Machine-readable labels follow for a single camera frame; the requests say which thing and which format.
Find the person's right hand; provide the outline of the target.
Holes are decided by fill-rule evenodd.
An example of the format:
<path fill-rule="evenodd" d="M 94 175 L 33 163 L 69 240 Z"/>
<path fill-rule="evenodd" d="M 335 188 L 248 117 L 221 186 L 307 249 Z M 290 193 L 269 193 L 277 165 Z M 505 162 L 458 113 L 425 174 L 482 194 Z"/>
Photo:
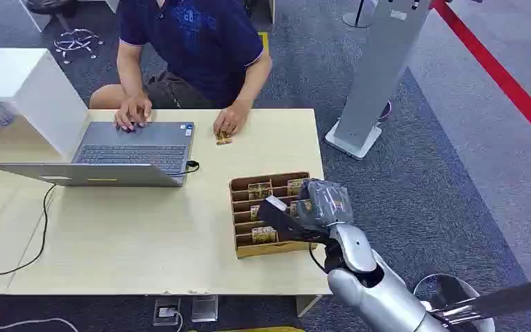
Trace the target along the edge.
<path fill-rule="evenodd" d="M 152 103 L 145 94 L 129 97 L 121 103 L 119 110 L 115 113 L 113 125 L 117 130 L 133 132 L 147 125 L 151 112 Z"/>

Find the person's left hand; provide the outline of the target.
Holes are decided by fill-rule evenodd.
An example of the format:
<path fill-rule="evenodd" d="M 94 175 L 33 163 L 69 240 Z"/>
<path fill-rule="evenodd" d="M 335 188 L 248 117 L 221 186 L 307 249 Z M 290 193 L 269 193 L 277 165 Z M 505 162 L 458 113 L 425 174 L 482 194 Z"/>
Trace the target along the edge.
<path fill-rule="evenodd" d="M 233 136 L 238 133 L 244 128 L 251 109 L 251 103 L 238 100 L 225 109 L 222 109 L 213 124 L 214 134 Z"/>

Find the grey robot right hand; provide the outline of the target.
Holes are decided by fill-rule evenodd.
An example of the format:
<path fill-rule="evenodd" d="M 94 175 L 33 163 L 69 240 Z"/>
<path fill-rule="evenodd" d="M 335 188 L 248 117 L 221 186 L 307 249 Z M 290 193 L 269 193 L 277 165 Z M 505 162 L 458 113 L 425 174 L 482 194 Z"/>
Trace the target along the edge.
<path fill-rule="evenodd" d="M 326 230 L 338 224 L 354 224 L 353 209 L 345 187 L 317 178 L 306 179 L 299 188 L 299 222 L 312 229 Z"/>

